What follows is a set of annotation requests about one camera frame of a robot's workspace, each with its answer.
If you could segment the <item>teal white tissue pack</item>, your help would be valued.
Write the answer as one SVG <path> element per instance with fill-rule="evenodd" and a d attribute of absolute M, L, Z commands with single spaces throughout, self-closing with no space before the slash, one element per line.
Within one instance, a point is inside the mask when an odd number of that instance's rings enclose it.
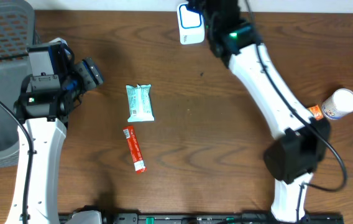
<path fill-rule="evenodd" d="M 130 117 L 128 122 L 155 121 L 150 101 L 149 85 L 126 86 Z"/>

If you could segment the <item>red white snack bar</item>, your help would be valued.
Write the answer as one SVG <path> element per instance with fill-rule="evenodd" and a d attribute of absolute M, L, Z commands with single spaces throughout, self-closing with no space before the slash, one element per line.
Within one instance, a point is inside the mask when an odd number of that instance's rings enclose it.
<path fill-rule="evenodd" d="M 147 170 L 145 166 L 144 159 L 142 157 L 142 153 L 140 150 L 140 146 L 135 134 L 135 130 L 133 126 L 127 126 L 123 129 L 124 135 L 126 136 L 126 140 L 129 146 L 129 150 L 132 156 L 133 165 L 135 171 L 140 174 Z"/>

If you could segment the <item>orange tissue pack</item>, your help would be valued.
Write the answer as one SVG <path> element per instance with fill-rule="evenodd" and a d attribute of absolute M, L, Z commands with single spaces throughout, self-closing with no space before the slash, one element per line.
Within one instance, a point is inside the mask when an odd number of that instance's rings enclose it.
<path fill-rule="evenodd" d="M 324 118 L 323 113 L 322 113 L 321 108 L 319 107 L 319 105 L 310 106 L 308 108 L 308 110 L 311 112 L 311 114 L 314 116 L 314 118 L 316 120 L 321 120 L 321 119 Z"/>

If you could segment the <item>white plastic jar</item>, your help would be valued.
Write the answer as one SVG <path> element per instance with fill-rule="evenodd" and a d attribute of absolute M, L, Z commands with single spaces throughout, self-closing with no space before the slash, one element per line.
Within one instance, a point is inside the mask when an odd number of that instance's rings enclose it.
<path fill-rule="evenodd" d="M 336 90 L 321 105 L 321 111 L 328 119 L 341 119 L 353 112 L 353 91 L 347 88 Z"/>

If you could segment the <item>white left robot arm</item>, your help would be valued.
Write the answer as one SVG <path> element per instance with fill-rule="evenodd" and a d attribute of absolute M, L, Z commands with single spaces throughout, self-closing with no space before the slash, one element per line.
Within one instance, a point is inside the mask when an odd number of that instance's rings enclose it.
<path fill-rule="evenodd" d="M 59 223 L 58 174 L 71 112 L 104 78 L 92 58 L 75 62 L 56 38 L 27 49 L 30 72 L 14 103 L 19 158 L 7 223 Z"/>

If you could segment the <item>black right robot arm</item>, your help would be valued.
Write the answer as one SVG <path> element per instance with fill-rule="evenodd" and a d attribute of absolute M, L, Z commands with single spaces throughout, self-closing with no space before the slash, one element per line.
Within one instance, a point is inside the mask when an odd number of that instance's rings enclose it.
<path fill-rule="evenodd" d="M 264 162 L 275 179 L 271 214 L 250 214 L 243 222 L 339 223 L 339 217 L 308 215 L 304 210 L 308 185 L 324 159 L 331 125 L 317 120 L 283 81 L 253 23 L 240 15 L 237 1 L 194 1 L 187 8 L 204 17 L 212 53 L 246 87 L 263 114 L 272 145 Z"/>

